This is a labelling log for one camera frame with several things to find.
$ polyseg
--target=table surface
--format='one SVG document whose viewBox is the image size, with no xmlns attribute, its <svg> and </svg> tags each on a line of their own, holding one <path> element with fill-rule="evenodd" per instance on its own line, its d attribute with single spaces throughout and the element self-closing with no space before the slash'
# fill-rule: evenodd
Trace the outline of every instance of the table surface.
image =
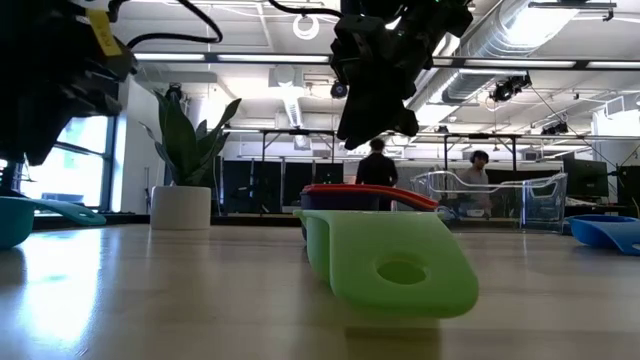
<svg viewBox="0 0 640 360">
<path fill-rule="evenodd" d="M 456 234 L 468 314 L 373 317 L 335 298 L 300 229 L 33 234 L 0 253 L 0 359 L 637 359 L 640 259 L 570 237 Z"/>
</svg>

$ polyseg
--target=white pot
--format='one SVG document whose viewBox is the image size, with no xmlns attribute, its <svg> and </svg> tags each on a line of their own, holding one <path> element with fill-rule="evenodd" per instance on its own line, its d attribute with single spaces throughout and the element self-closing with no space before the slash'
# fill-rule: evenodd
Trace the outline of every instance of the white pot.
<svg viewBox="0 0 640 360">
<path fill-rule="evenodd" d="M 211 189 L 194 186 L 156 186 L 151 194 L 151 228 L 204 230 L 211 221 Z"/>
</svg>

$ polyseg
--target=green leaf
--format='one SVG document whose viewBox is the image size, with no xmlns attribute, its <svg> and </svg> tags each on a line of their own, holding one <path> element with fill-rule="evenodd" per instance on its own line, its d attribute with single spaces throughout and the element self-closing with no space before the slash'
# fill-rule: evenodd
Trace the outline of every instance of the green leaf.
<svg viewBox="0 0 640 360">
<path fill-rule="evenodd" d="M 216 132 L 216 133 L 219 132 L 220 129 L 222 129 L 222 127 L 226 123 L 228 123 L 229 120 L 231 120 L 231 118 L 233 118 L 236 115 L 236 112 L 238 112 L 238 107 L 240 106 L 241 101 L 242 99 L 235 99 L 229 105 L 227 105 L 227 108 L 224 109 L 224 113 L 220 118 L 220 122 L 218 122 L 218 125 L 216 125 L 216 127 L 213 129 L 213 132 Z"/>
<path fill-rule="evenodd" d="M 160 103 L 162 143 L 176 169 L 189 174 L 198 167 L 196 134 L 189 119 L 182 113 L 180 104 L 166 100 L 156 92 Z"/>
<path fill-rule="evenodd" d="M 191 173 L 191 175 L 187 179 L 187 182 L 191 186 L 201 186 L 202 185 L 202 184 L 200 184 L 200 181 L 202 180 L 202 177 L 213 166 L 214 159 L 216 158 L 216 156 L 218 156 L 220 151 L 222 151 L 222 149 L 224 148 L 224 144 L 226 143 L 227 138 L 229 137 L 229 135 L 231 135 L 231 134 L 226 133 L 226 134 L 223 134 L 222 136 L 219 136 L 216 139 L 216 142 L 214 143 L 214 145 L 210 149 L 210 151 L 200 159 L 200 167 L 196 171 Z"/>
<path fill-rule="evenodd" d="M 164 149 L 164 147 L 162 146 L 162 144 L 160 144 L 159 142 L 156 141 L 154 143 L 154 145 L 156 147 L 156 151 L 158 152 L 158 156 L 160 156 L 160 158 L 169 167 L 169 171 L 171 172 L 172 180 L 177 185 L 181 185 L 181 183 L 182 183 L 182 174 L 180 174 L 180 171 L 178 171 L 178 169 L 175 167 L 175 165 L 173 165 L 173 163 L 171 162 L 171 159 L 169 158 L 169 155 L 167 154 L 167 152 Z"/>
<path fill-rule="evenodd" d="M 196 129 L 196 140 L 200 141 L 205 136 L 207 136 L 207 120 L 202 120 Z"/>
<path fill-rule="evenodd" d="M 140 125 L 142 125 L 142 127 L 147 130 L 147 135 L 149 135 L 149 137 L 151 138 L 151 140 L 158 142 L 158 140 L 156 140 L 155 135 L 153 134 L 153 131 L 151 131 L 151 129 L 149 129 L 149 127 L 147 125 L 145 125 L 142 121 L 138 121 L 138 123 Z"/>
<path fill-rule="evenodd" d="M 224 110 L 224 113 L 222 114 L 222 118 L 218 123 L 218 125 L 216 125 L 216 127 L 213 130 L 211 130 L 211 132 L 207 134 L 205 137 L 198 139 L 198 155 L 200 156 L 200 161 L 199 161 L 200 165 L 202 165 L 203 161 L 207 160 L 211 156 L 211 151 L 216 145 L 218 139 L 220 138 L 222 127 L 227 122 L 229 122 L 229 120 L 231 120 L 231 118 L 233 118 L 233 116 L 236 114 L 236 112 L 238 111 L 238 106 L 240 105 L 241 101 L 242 99 L 236 99 L 232 101 Z M 225 136 L 224 140 L 222 140 L 222 146 L 224 146 L 224 143 L 227 140 L 227 137 L 228 136 Z M 217 151 L 214 151 L 213 156 L 218 155 L 220 150 L 222 150 L 222 148 L 218 149 Z"/>
<path fill-rule="evenodd" d="M 169 100 L 167 100 L 161 93 L 154 91 L 153 95 L 158 100 L 158 122 L 160 123 L 160 132 L 164 136 L 164 122 L 167 118 L 167 111 L 169 108 Z"/>
<path fill-rule="evenodd" d="M 214 158 L 210 157 L 209 161 L 205 162 L 196 171 L 192 172 L 189 175 L 189 177 L 185 180 L 185 183 L 188 186 L 203 186 L 203 184 L 201 184 L 202 177 L 205 173 L 207 173 L 207 171 L 213 171 L 213 161 Z"/>
</svg>

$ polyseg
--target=yellow label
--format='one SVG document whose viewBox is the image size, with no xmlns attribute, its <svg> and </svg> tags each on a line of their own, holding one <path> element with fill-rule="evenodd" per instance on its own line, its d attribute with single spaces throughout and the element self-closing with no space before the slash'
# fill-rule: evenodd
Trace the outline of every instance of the yellow label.
<svg viewBox="0 0 640 360">
<path fill-rule="evenodd" d="M 122 50 L 111 33 L 111 24 L 109 24 L 107 13 L 102 10 L 87 9 L 87 18 L 89 18 L 102 52 L 107 56 L 122 55 Z"/>
</svg>

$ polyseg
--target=potted plant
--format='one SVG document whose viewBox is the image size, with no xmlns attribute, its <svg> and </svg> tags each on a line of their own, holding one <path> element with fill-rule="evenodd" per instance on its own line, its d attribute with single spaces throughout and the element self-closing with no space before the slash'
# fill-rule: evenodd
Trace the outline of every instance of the potted plant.
<svg viewBox="0 0 640 360">
<path fill-rule="evenodd" d="M 156 230 L 208 229 L 211 221 L 211 189 L 201 184 L 202 176 L 213 171 L 214 159 L 229 136 L 223 127 L 233 118 L 240 101 L 232 101 L 224 111 L 218 125 L 207 133 L 207 121 L 197 129 L 182 112 L 180 103 L 167 100 L 155 92 L 158 99 L 158 119 L 162 142 L 155 142 L 158 155 L 167 164 L 173 183 L 156 186 L 151 194 L 151 228 Z"/>
</svg>

